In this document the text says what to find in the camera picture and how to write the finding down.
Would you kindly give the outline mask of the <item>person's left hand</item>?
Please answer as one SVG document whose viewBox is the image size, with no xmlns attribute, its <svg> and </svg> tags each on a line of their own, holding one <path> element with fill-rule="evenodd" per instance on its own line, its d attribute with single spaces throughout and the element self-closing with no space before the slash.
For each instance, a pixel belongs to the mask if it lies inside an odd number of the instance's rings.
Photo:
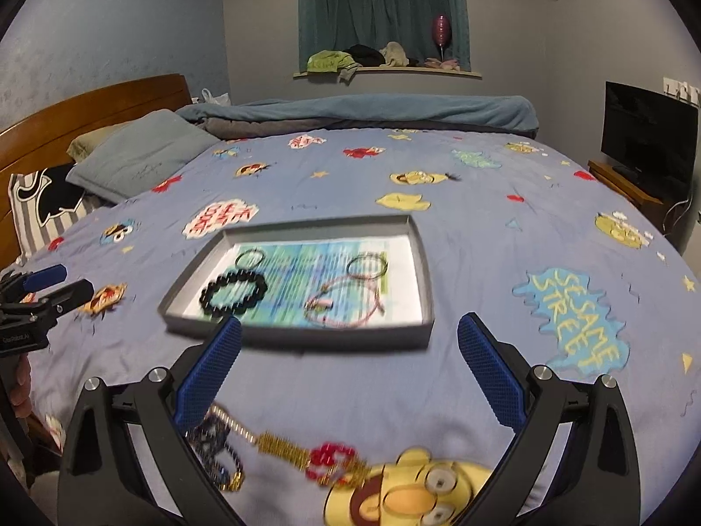
<svg viewBox="0 0 701 526">
<path fill-rule="evenodd" d="M 14 369 L 14 380 L 10 389 L 10 401 L 15 417 L 26 419 L 32 412 L 31 394 L 31 363 L 26 354 L 19 357 Z"/>
</svg>

